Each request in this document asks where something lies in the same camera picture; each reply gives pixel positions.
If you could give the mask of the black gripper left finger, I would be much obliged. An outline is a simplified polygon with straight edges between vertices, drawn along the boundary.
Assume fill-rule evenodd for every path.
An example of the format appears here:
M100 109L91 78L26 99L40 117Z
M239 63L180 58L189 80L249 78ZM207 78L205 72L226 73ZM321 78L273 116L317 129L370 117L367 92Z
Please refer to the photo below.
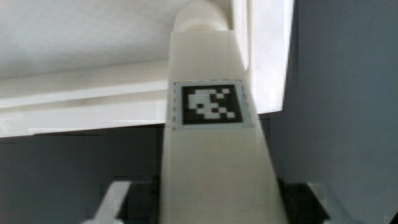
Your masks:
M150 224L152 214L139 214L129 207L132 193L154 185L152 181L114 181L102 199L95 216L82 224Z

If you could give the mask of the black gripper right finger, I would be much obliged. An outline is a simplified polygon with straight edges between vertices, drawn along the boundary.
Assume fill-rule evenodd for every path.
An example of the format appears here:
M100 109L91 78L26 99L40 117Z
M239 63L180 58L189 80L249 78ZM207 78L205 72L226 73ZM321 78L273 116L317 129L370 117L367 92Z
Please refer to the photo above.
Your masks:
M351 218L322 184L278 179L290 224L351 224Z

